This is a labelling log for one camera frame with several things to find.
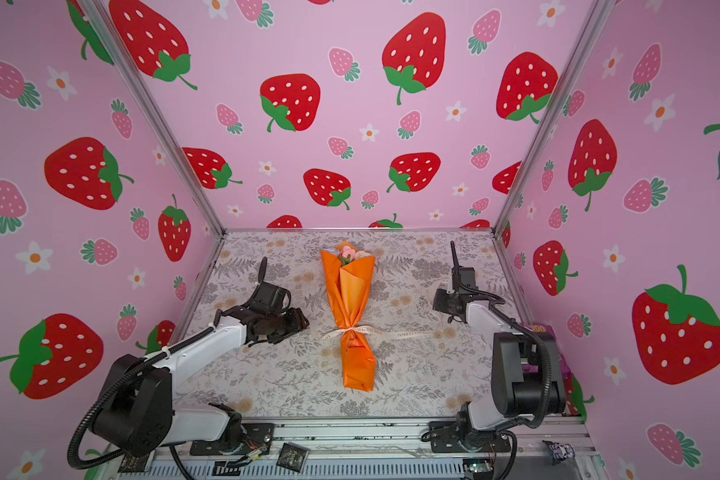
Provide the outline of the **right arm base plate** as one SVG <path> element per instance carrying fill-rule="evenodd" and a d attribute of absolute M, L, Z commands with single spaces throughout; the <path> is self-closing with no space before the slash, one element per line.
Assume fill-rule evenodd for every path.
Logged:
<path fill-rule="evenodd" d="M 434 453 L 509 453 L 512 442 L 504 433 L 473 430 L 456 420 L 431 421 L 420 436 Z"/>

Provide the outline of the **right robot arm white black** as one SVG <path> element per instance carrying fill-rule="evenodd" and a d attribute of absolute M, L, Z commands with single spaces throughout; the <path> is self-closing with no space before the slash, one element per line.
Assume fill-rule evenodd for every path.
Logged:
<path fill-rule="evenodd" d="M 492 341 L 490 396 L 465 403 L 454 421 L 428 427 L 421 440 L 436 452 L 479 451 L 516 426 L 537 428 L 566 409 L 554 337 L 504 313 L 505 300 L 478 289 L 475 279 L 473 268 L 454 266 L 452 288 L 436 292 L 433 308 Z"/>

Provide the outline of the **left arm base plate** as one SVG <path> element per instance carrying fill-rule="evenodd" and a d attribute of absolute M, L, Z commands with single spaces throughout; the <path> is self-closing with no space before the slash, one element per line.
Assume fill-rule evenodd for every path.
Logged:
<path fill-rule="evenodd" d="M 231 427 L 220 440 L 194 441 L 190 448 L 193 457 L 243 457 L 251 452 L 268 455 L 275 432 L 274 423 L 241 423 Z"/>

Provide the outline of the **pink fake rose stem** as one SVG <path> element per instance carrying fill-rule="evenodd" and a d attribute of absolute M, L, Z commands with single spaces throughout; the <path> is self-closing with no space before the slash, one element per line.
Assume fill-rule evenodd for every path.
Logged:
<path fill-rule="evenodd" d="M 339 249 L 337 258 L 341 262 L 342 266 L 349 265 L 360 257 L 361 251 L 356 250 L 351 245 L 344 245 Z"/>

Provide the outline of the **white ribbon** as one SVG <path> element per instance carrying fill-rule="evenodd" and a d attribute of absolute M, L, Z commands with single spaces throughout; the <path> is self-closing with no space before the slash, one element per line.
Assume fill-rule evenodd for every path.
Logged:
<path fill-rule="evenodd" d="M 413 338 L 420 338 L 420 337 L 428 337 L 431 335 L 430 332 L 424 331 L 424 332 L 416 332 L 416 331 L 398 331 L 398 332 L 388 332 L 388 331 L 382 331 L 379 329 L 376 329 L 371 326 L 367 325 L 360 325 L 360 326 L 353 326 L 350 328 L 345 329 L 336 329 L 331 332 L 328 332 L 325 334 L 321 340 L 327 341 L 331 340 L 337 337 L 342 337 L 345 333 L 354 332 L 358 334 L 363 335 L 375 335 L 380 338 L 386 339 L 386 340 L 404 340 L 404 339 L 413 339 Z"/>

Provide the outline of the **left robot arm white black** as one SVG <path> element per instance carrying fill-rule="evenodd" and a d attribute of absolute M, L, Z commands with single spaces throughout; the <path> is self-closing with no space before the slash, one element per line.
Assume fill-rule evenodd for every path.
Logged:
<path fill-rule="evenodd" d="M 251 446 L 239 412 L 220 403 L 180 409 L 173 403 L 175 389 L 233 350 L 276 345 L 306 330 L 308 319 L 290 300 L 289 290 L 260 283 L 246 302 L 216 311 L 190 338 L 144 357 L 117 359 L 74 430 L 67 448 L 69 466 L 87 470 L 125 454 L 143 457 L 187 442 L 206 442 L 222 453 Z"/>

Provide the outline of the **orange wrapping paper sheet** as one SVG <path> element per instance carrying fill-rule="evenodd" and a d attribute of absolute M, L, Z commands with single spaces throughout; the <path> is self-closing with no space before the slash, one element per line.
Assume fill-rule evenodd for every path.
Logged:
<path fill-rule="evenodd" d="M 360 257 L 342 266 L 337 258 L 339 249 L 351 245 L 361 251 Z M 360 326 L 375 270 L 375 257 L 347 241 L 332 251 L 322 251 L 326 295 L 336 329 Z M 338 337 L 340 341 L 343 386 L 362 392 L 372 392 L 376 371 L 376 357 L 366 335 L 354 332 Z"/>

